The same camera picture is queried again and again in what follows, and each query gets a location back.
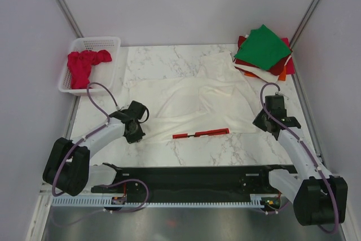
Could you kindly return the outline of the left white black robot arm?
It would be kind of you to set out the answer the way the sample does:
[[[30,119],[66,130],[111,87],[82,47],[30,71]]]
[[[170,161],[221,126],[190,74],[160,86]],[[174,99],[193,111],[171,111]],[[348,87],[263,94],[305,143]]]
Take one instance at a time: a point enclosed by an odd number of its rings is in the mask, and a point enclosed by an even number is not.
[[[128,108],[106,114],[105,122],[87,134],[75,139],[57,139],[42,176],[52,186],[52,195],[77,196],[82,192],[90,178],[90,159],[111,142],[121,137],[129,144],[142,140],[144,115],[149,117],[149,109],[132,101]]]

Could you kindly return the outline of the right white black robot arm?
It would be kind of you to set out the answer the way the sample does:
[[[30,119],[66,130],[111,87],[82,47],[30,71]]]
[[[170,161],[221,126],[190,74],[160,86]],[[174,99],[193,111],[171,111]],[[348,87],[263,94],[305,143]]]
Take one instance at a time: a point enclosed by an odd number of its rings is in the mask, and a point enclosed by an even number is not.
[[[292,204],[302,226],[341,224],[345,220],[348,186],[332,174],[303,140],[301,124],[287,115],[284,98],[268,95],[261,100],[262,110],[253,125],[269,132],[286,150],[297,175],[275,169],[258,178],[264,192],[279,190]]]

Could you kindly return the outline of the white coca-cola t-shirt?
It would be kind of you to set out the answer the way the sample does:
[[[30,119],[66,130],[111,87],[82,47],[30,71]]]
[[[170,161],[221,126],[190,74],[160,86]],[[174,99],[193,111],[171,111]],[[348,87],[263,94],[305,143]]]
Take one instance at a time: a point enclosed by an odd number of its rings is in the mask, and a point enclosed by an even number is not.
[[[142,125],[145,141],[225,128],[241,134],[257,130],[256,94],[229,51],[201,57],[195,77],[132,81],[129,97],[149,109]]]

